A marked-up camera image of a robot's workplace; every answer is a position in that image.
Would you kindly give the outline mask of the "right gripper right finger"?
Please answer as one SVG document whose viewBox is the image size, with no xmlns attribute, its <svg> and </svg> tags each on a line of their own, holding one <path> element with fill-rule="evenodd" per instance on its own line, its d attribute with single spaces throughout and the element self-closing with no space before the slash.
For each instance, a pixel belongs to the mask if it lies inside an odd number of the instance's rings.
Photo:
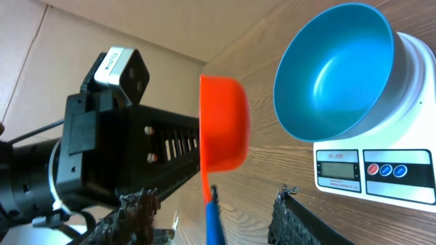
<svg viewBox="0 0 436 245">
<path fill-rule="evenodd" d="M 268 227 L 269 244 L 289 245 L 351 245 L 352 242 L 337 233 L 294 196 L 297 186 L 280 187 L 273 205 L 272 221 Z"/>
</svg>

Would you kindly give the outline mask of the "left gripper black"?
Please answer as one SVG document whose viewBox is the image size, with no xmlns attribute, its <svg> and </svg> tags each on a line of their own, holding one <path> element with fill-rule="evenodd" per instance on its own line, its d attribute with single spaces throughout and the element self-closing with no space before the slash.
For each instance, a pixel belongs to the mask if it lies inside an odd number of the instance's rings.
<svg viewBox="0 0 436 245">
<path fill-rule="evenodd" d="M 116 206 L 141 189 L 164 200 L 200 168 L 199 120 L 127 105 L 117 90 L 98 86 L 93 75 L 105 55 L 66 101 L 56 189 L 71 208 Z"/>
</svg>

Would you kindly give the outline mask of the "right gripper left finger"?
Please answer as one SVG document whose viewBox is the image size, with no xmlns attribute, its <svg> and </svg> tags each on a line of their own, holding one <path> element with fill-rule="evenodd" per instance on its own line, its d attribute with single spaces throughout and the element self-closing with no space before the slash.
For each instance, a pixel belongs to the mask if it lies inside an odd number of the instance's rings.
<svg viewBox="0 0 436 245">
<path fill-rule="evenodd" d="M 120 206 L 107 215 L 82 243 L 85 245 L 150 245 L 153 242 L 153 221 L 160 202 L 157 189 L 141 189 L 121 195 Z"/>
</svg>

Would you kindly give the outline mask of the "orange scoop blue handle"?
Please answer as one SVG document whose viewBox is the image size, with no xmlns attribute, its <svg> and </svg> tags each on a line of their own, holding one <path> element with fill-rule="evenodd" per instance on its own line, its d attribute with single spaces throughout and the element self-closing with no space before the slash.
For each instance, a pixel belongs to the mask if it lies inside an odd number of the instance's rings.
<svg viewBox="0 0 436 245">
<path fill-rule="evenodd" d="M 208 175 L 239 168 L 248 155 L 249 103 L 234 78 L 200 76 L 200 177 L 206 212 L 206 243 L 225 244 L 217 187 Z"/>
</svg>

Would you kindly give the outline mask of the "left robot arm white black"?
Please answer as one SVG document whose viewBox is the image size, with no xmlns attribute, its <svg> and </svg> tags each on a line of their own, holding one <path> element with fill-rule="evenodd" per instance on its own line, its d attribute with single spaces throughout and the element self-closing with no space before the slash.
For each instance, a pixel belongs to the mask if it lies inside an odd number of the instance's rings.
<svg viewBox="0 0 436 245">
<path fill-rule="evenodd" d="M 200 168 L 199 120 L 141 105 L 149 72 L 137 50 L 116 84 L 100 82 L 99 54 L 80 90 L 67 98 L 60 138 L 1 143 L 1 229 L 54 227 L 92 206 L 157 191 L 165 200 Z"/>
</svg>

